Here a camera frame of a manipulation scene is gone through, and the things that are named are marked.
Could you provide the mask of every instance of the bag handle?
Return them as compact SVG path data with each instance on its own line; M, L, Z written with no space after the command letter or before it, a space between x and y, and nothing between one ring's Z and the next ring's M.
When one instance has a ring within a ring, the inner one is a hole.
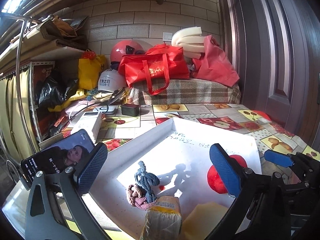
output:
M162 55L162 60L163 60L163 65L164 65L165 86L163 88L159 88L155 91L152 90L152 82L151 82L151 75L150 75L150 70L148 67L148 62L146 60L142 60L144 73L146 75L146 80L147 80L148 91L149 91L150 95L152 95L152 96L161 93L163 90L165 90L169 86L170 77L169 77L169 67L168 67L167 54Z

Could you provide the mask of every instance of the white tray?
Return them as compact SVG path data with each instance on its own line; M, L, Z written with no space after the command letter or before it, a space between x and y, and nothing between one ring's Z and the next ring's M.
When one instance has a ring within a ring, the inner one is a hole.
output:
M220 143L229 155L241 155L248 167L261 174L253 137L171 118L111 151L90 195L121 230L135 239L140 237L146 211L127 202L126 188L134 184L139 161L144 161L147 172L163 174L159 178L165 189L160 193L159 187L154 187L154 192L158 197L179 197L183 220L197 204L216 202L230 207L234 198L214 192L207 183L207 172L212 165L209 149L214 143Z

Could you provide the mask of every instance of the phone screen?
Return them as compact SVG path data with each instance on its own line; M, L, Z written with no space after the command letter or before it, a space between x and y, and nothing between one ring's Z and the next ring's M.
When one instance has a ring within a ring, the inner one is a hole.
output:
M51 145L27 159L20 166L25 176L33 181L38 171L54 174L64 171L68 166L76 166L94 148L87 132L83 129Z

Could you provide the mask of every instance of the black box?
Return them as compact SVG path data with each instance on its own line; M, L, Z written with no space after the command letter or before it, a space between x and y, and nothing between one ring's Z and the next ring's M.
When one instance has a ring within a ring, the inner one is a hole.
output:
M121 113L123 115L138 116L139 115L139 105L124 104L121 106Z

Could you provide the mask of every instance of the blue gripper pad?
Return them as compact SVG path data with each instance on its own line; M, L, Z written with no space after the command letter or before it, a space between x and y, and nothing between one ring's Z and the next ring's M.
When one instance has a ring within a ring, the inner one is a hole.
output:
M268 162L278 164L285 168L293 165L293 161L291 160L290 156L273 150L266 150L264 153L264 158Z
M89 154L89 160L74 173L76 190L81 196L89 192L94 180L108 157L108 149L104 143L98 143Z
M228 193L238 197L241 191L241 180L240 176L227 160L230 158L229 155L218 143L215 143L210 147L209 153L210 160L221 177Z

